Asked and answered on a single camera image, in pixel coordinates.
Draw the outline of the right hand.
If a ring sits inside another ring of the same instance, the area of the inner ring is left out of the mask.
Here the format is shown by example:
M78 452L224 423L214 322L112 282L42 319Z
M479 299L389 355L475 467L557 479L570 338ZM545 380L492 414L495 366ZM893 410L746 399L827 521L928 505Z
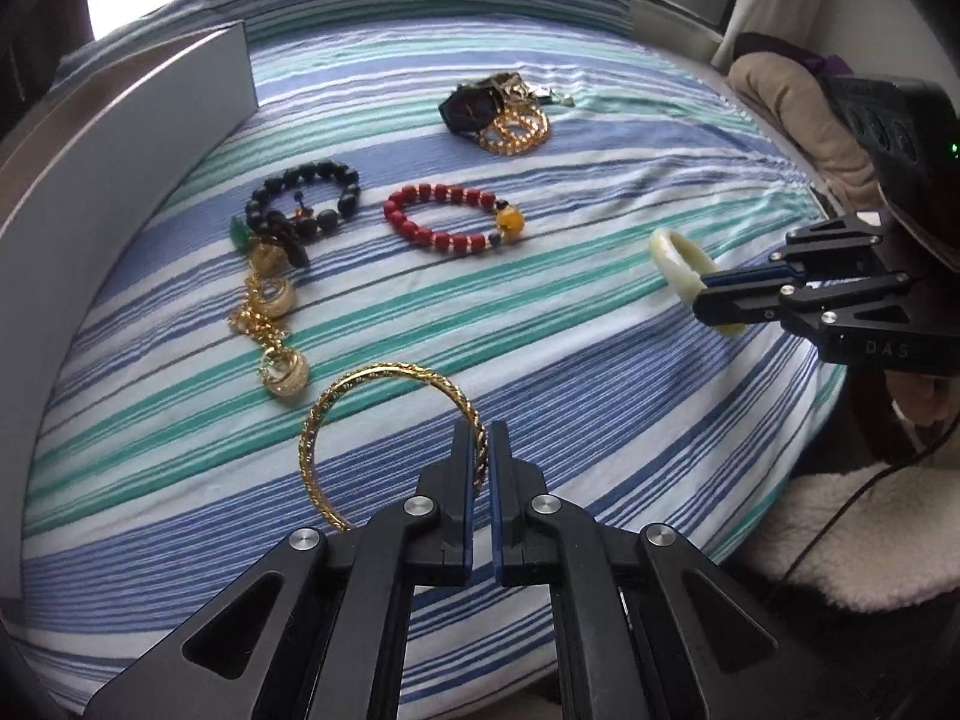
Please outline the right hand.
M957 416L957 379L890 371L885 382L903 416L916 426L929 427Z

